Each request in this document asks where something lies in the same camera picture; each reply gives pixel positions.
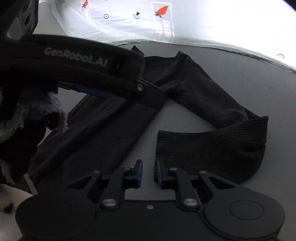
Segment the fuzzy grey sleeve forearm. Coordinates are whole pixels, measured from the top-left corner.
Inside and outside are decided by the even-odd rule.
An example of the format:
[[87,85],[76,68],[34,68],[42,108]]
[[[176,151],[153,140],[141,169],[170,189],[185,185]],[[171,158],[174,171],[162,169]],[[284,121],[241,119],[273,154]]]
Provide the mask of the fuzzy grey sleeve forearm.
[[67,130],[67,113],[53,92],[19,96],[1,89],[1,212],[16,202],[5,188],[15,188],[29,169],[46,130]]

